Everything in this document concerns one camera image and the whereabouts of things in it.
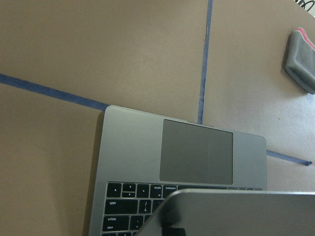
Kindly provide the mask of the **folded grey cloth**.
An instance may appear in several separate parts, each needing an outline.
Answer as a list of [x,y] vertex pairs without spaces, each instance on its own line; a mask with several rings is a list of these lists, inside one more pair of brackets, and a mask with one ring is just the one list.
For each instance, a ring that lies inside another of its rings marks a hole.
[[315,93],[315,43],[298,27],[289,36],[284,69],[305,92]]

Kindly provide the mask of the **grey laptop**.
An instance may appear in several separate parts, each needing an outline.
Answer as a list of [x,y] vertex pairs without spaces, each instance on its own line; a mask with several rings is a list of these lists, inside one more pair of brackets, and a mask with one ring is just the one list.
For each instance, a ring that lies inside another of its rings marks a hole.
[[313,192],[267,190],[263,137],[104,112],[91,236],[312,236]]

